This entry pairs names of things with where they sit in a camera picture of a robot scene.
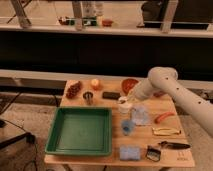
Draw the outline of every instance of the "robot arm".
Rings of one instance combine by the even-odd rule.
[[[173,68],[152,68],[148,78],[133,88],[132,95],[139,100],[145,100],[157,89],[163,90],[213,137],[213,105],[180,85],[177,77],[178,74]]]

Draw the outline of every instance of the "black cable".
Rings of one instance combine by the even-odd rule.
[[[103,168],[103,171],[106,171],[106,169],[107,169],[107,166],[105,165],[104,168]]]
[[[10,123],[10,124],[12,124],[12,125],[16,126],[17,128],[19,128],[19,129],[23,130],[24,132],[28,132],[28,131],[26,131],[24,128],[22,128],[21,126],[16,125],[15,123],[13,123],[13,122],[11,122],[11,121],[8,121],[8,120],[6,120],[6,119],[2,119],[2,118],[1,118],[0,120],[3,120],[3,121],[5,121],[5,122],[8,122],[8,123]]]
[[[17,128],[23,130],[24,132],[28,132],[28,131],[26,131],[24,128],[22,128],[22,127],[19,126],[19,125],[16,125],[16,124],[13,123],[13,122],[10,122],[10,121],[8,121],[8,120],[6,120],[6,119],[0,119],[0,120],[3,120],[3,121],[5,121],[5,122],[8,122],[8,123],[10,123],[10,124],[16,126]],[[25,171],[26,167],[27,167],[29,164],[31,164],[31,163],[33,163],[33,165],[34,165],[34,167],[35,167],[35,170],[38,171],[38,166],[37,166],[38,148],[37,148],[36,143],[37,143],[37,142],[36,142],[36,139],[35,139],[35,142],[34,142],[34,147],[35,147],[35,158],[34,158],[34,160],[31,160],[31,161],[27,162],[27,163],[24,165],[23,171]]]
[[[53,97],[55,99],[55,105],[56,105],[56,107],[59,107],[59,103],[58,103],[58,99],[57,99],[56,95],[53,94]]]
[[[0,115],[3,114],[9,107],[10,105],[21,95],[21,92],[19,92],[9,103],[6,107],[4,107],[1,111],[0,111]]]

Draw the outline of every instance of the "railing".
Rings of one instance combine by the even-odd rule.
[[[213,38],[213,1],[1,0],[0,30]]]

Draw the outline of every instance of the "green tray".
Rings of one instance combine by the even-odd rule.
[[[56,155],[110,155],[111,123],[109,108],[57,108],[45,152]]]

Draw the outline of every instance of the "wooden table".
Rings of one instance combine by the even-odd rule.
[[[123,119],[130,118],[130,114],[121,114],[118,111],[116,100],[102,99],[103,91],[120,92],[121,81],[102,81],[102,89],[100,91],[94,91],[90,87],[89,81],[82,81],[83,88],[79,92],[78,96],[74,99],[67,99],[66,92],[71,84],[76,83],[75,80],[67,81],[64,95],[62,97],[61,106],[87,106],[82,94],[85,91],[92,91],[93,106],[110,107],[112,109],[112,153],[106,157],[75,157],[75,156],[57,156],[57,155],[45,155],[45,162],[52,164],[80,164],[80,165],[109,165],[109,166],[150,166],[150,167],[194,167],[195,163],[190,149],[186,150],[169,150],[162,149],[161,160],[159,162],[153,162],[145,157],[145,149],[147,145],[155,146],[161,141],[172,141],[187,143],[187,139],[180,123],[179,117],[176,113],[176,109],[172,99],[168,95],[164,95],[160,98],[152,97],[143,102],[137,102],[145,105],[150,114],[151,125],[150,126],[136,126],[134,131],[129,136],[124,136],[121,130],[121,121]],[[154,123],[154,118],[161,113],[171,111],[174,112],[174,116],[170,116],[165,119],[160,126],[174,127],[181,130],[181,134],[172,136],[156,136],[152,133],[152,127],[157,127]],[[119,147],[121,145],[135,145],[140,146],[142,150],[142,159],[140,161],[121,161],[119,159]]]

